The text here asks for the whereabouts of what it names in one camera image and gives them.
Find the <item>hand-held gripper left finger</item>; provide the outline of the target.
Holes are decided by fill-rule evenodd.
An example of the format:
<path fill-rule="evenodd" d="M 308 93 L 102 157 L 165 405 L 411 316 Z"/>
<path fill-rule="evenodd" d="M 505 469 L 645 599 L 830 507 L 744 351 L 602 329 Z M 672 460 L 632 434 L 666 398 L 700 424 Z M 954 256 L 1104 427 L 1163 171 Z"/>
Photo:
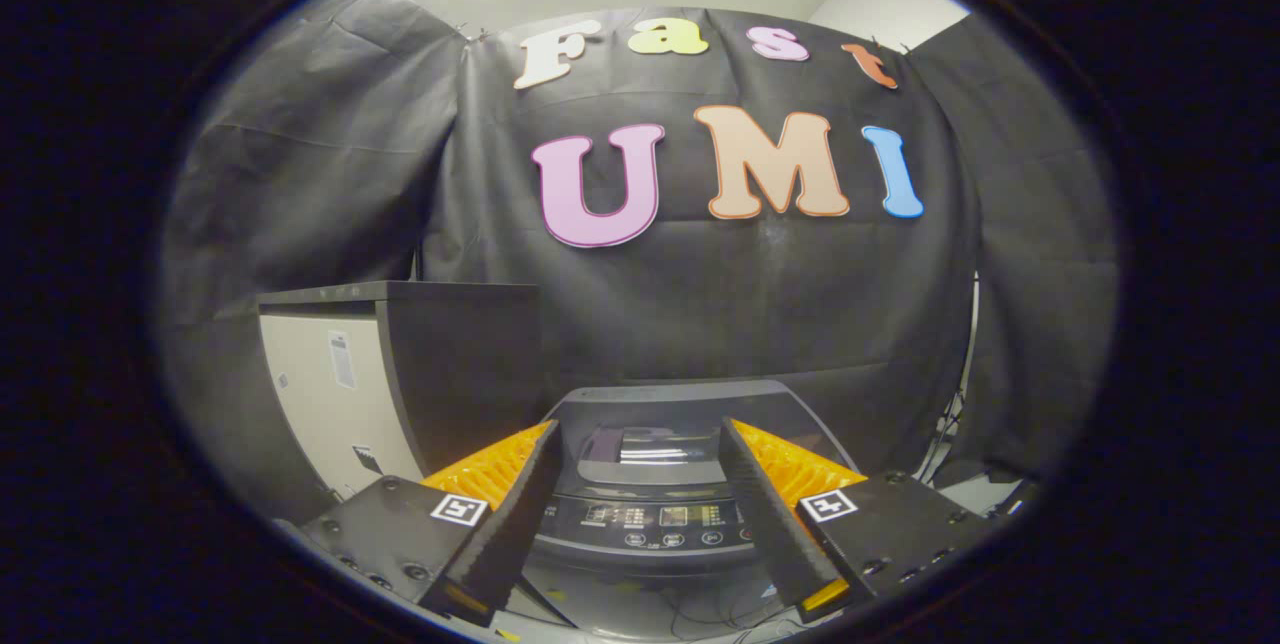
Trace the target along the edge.
<path fill-rule="evenodd" d="M 549 419 L 421 481 L 379 478 L 300 543 L 399 606 L 486 627 L 524 576 L 564 462 L 559 429 Z"/>

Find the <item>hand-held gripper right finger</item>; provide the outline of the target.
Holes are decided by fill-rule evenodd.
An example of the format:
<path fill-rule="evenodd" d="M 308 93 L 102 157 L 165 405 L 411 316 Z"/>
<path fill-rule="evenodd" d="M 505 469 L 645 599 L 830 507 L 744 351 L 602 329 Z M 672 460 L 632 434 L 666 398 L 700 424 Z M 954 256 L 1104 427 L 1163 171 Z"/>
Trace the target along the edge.
<path fill-rule="evenodd" d="M 910 597 L 982 551 L 988 519 L 909 474 L 856 474 L 736 419 L 719 466 L 781 602 L 812 622 Z"/>

